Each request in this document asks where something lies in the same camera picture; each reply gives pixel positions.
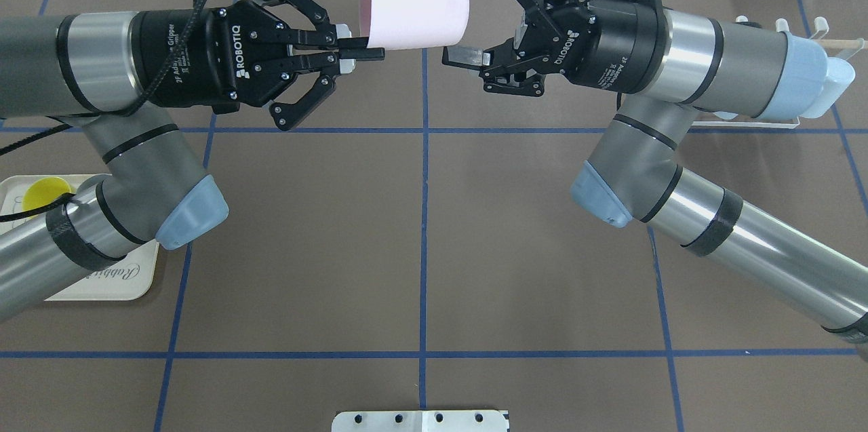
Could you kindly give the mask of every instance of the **robotiq logo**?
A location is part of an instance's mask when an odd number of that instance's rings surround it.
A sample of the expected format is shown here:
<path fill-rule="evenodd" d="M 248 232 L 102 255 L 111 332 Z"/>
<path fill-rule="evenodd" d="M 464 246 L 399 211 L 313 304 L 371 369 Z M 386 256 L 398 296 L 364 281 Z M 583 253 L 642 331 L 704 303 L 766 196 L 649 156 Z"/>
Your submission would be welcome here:
<path fill-rule="evenodd" d="M 250 79 L 250 73 L 244 69 L 244 50 L 241 48 L 241 25 L 232 26 L 232 48 L 235 51 L 235 76 Z"/>
<path fill-rule="evenodd" d="M 555 59 L 555 64 L 563 64 L 564 58 L 567 57 L 567 54 L 570 53 L 570 47 L 573 46 L 573 43 L 576 42 L 577 37 L 579 37 L 579 33 L 577 31 L 567 31 L 567 43 L 564 44 L 564 48 L 561 49 L 561 53 L 557 55 Z"/>

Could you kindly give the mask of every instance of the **pink cup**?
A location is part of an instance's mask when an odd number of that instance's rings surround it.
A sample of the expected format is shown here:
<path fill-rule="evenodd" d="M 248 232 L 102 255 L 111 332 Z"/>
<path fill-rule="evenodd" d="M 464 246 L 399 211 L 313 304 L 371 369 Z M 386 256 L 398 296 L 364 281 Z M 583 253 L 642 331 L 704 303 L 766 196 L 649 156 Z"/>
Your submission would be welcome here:
<path fill-rule="evenodd" d="M 456 45 L 469 11 L 469 0 L 359 0 L 368 47 L 390 51 Z"/>

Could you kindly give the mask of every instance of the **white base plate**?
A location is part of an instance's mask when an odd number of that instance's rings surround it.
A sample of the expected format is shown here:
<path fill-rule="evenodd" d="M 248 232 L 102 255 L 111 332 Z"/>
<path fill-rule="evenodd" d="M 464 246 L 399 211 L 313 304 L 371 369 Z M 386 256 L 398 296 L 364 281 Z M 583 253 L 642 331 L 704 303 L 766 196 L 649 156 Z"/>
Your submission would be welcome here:
<path fill-rule="evenodd" d="M 500 410 L 342 412 L 332 420 L 332 432 L 509 432 L 509 412 Z"/>
<path fill-rule="evenodd" d="M 89 174 L 44 175 L 44 176 L 12 176 L 0 182 L 0 215 L 21 212 L 21 199 L 27 188 L 34 182 L 58 176 L 65 179 L 74 190 L 91 178 Z M 0 234 L 11 231 L 26 220 L 4 222 L 0 224 Z M 145 294 L 154 281 L 154 268 L 157 262 L 157 250 L 160 244 L 150 241 L 142 247 L 127 254 L 121 262 L 88 275 L 78 283 L 69 286 L 46 301 L 111 301 L 121 302 L 137 299 Z"/>

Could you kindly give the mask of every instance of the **white tray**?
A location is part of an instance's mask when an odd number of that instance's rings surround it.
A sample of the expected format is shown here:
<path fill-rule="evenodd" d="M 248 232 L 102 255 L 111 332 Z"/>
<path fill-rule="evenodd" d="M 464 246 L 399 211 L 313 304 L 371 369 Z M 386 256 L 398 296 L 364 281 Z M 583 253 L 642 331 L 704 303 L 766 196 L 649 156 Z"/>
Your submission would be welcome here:
<path fill-rule="evenodd" d="M 58 176 L 65 179 L 75 190 L 78 186 L 93 175 L 44 175 L 44 176 L 12 176 L 0 182 L 0 215 L 9 215 L 21 212 L 21 198 L 27 188 L 34 182 L 46 178 L 46 176 Z M 11 231 L 26 220 L 4 222 L 0 224 L 0 234 Z M 69 286 L 56 295 L 50 296 L 46 301 L 128 301 L 134 300 L 145 294 L 154 281 L 154 268 L 157 261 L 157 250 L 160 244 L 150 241 L 142 247 L 127 254 L 117 264 L 88 275 L 78 283 Z"/>

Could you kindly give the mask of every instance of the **yellow cup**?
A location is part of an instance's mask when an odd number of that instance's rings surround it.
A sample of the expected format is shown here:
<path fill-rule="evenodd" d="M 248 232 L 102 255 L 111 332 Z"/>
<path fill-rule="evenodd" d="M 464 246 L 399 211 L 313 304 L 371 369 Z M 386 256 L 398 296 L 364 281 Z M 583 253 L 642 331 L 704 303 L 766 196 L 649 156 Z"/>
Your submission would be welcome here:
<path fill-rule="evenodd" d="M 72 186 L 69 186 L 69 183 L 63 178 L 57 178 L 57 176 L 42 178 L 34 182 L 24 192 L 24 198 L 21 200 L 21 209 L 27 212 L 27 210 L 46 206 L 55 201 L 63 193 L 72 192 Z"/>

